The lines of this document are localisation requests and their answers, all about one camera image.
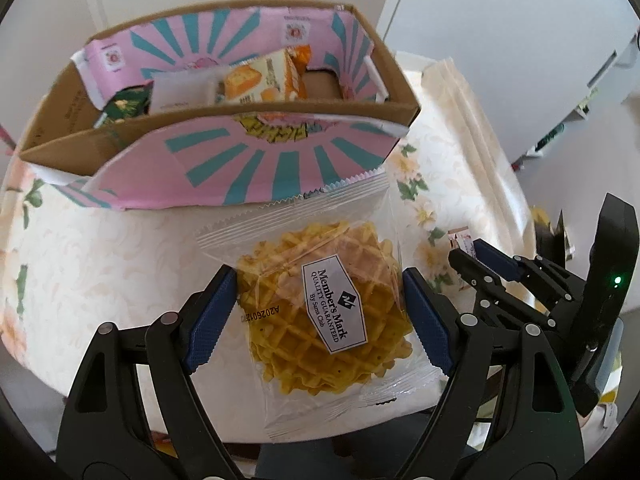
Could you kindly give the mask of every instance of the tablecloth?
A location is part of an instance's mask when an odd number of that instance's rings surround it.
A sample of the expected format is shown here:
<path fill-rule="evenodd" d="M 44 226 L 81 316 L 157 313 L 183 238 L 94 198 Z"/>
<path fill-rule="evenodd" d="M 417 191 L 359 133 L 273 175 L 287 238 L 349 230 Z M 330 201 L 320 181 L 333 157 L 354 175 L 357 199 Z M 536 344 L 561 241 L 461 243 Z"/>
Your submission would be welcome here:
<path fill-rule="evenodd" d="M 460 310 L 447 263 L 447 231 L 468 226 L 507 254 L 533 256 L 534 232 L 516 177 L 473 92 L 451 60 L 403 57 L 422 105 L 408 136 L 385 163 L 401 233 L 402 264 L 416 266 Z M 100 323 L 146 325 L 202 290 L 219 264 L 194 232 L 251 206 L 116 212 L 83 208 L 44 184 L 14 156 L 2 187 L 0 330 L 9 352 L 42 381 L 68 394 Z M 236 306 L 210 362 L 192 376 L 225 442 L 268 442 L 264 405 Z M 164 431 L 146 367 L 140 384 L 152 430 Z M 354 408 L 279 441 L 321 438 L 433 406 L 442 375 L 395 402 Z"/>

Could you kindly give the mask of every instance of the screw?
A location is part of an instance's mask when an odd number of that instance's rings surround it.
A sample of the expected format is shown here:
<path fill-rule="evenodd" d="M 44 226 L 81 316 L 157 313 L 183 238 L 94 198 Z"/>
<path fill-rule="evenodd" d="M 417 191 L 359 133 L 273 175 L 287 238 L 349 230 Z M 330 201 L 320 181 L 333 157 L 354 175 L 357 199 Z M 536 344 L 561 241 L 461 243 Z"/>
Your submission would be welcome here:
<path fill-rule="evenodd" d="M 99 327 L 98 327 L 98 334 L 108 334 L 109 332 L 111 332 L 111 330 L 113 330 L 113 323 L 110 322 L 106 322 L 106 323 L 102 323 Z"/>
<path fill-rule="evenodd" d="M 527 331 L 527 334 L 532 336 L 540 335 L 540 327 L 538 325 L 534 325 L 533 323 L 529 323 L 524 330 Z"/>
<path fill-rule="evenodd" d="M 178 321 L 178 313 L 177 312 L 165 312 L 162 314 L 160 318 L 160 323 L 163 325 L 172 325 L 176 321 Z"/>
<path fill-rule="evenodd" d="M 478 324 L 478 318 L 473 314 L 463 314 L 460 316 L 460 321 L 466 326 L 476 326 Z"/>

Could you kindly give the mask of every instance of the waffle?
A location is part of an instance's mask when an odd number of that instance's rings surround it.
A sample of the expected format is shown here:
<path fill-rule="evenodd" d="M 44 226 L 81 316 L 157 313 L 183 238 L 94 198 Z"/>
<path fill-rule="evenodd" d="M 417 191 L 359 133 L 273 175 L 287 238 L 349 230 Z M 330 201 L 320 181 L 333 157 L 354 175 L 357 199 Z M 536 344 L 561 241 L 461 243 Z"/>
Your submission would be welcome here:
<path fill-rule="evenodd" d="M 251 352 L 264 364 L 264 381 L 277 379 L 283 394 L 339 394 L 373 375 L 383 377 L 395 359 L 411 354 L 404 336 L 412 326 L 401 311 L 392 251 L 370 222 L 315 223 L 282 235 L 278 244 L 260 242 L 254 254 L 240 258 L 239 304 L 250 320 Z M 333 254 L 360 295 L 368 342 L 330 354 L 306 312 L 302 265 Z"/>

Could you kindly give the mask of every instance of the pink and teal box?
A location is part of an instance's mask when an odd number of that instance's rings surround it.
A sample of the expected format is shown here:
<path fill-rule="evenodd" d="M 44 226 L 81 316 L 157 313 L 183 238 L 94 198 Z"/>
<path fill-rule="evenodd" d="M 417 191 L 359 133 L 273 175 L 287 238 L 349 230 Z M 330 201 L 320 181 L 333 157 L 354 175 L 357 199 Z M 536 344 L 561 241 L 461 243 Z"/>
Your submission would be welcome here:
<path fill-rule="evenodd" d="M 312 49 L 307 85 L 314 71 L 331 71 L 340 95 L 190 108 L 92 129 L 116 92 L 157 72 L 234 64 L 294 44 Z M 148 16 L 92 38 L 44 99 L 20 156 L 36 170 L 56 170 L 66 183 L 60 191 L 86 206 L 268 202 L 378 167 L 418 111 L 355 8 L 238 0 Z"/>

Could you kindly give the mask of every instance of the packaged waffle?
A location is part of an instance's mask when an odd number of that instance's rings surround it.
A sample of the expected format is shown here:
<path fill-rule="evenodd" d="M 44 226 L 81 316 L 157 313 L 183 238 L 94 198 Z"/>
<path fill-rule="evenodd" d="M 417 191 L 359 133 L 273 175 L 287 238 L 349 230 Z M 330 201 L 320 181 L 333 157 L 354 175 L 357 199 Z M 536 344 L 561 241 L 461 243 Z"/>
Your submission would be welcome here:
<path fill-rule="evenodd" d="M 302 74 L 311 60 L 311 48 L 283 48 L 242 63 L 225 77 L 229 102 L 295 101 L 306 98 Z"/>
<path fill-rule="evenodd" d="M 386 174 L 210 226 L 203 250 L 238 273 L 238 306 L 273 436 L 428 384 L 406 316 Z"/>

